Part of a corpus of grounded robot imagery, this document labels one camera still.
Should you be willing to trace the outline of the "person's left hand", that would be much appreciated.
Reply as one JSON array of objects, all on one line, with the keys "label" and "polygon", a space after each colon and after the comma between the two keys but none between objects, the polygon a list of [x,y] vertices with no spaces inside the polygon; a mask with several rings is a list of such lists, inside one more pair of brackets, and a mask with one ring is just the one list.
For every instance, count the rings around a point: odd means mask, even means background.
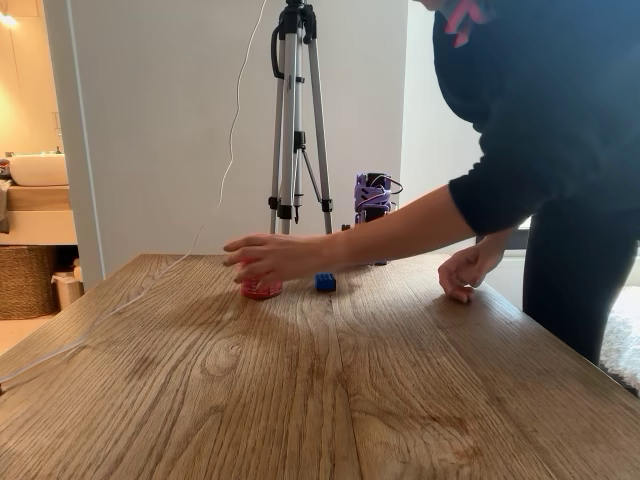
[{"label": "person's left hand", "polygon": [[498,254],[482,244],[470,246],[455,253],[439,267],[439,284],[450,299],[466,304],[500,259]]}]

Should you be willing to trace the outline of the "person's right hand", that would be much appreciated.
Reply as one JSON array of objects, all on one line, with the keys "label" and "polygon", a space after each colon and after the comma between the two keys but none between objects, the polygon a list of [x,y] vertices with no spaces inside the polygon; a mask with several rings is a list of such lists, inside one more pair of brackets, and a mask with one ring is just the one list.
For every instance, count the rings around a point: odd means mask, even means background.
[{"label": "person's right hand", "polygon": [[224,265],[237,266],[234,282],[244,296],[267,299],[281,293],[283,283],[323,268],[325,238],[256,234],[228,242]]}]

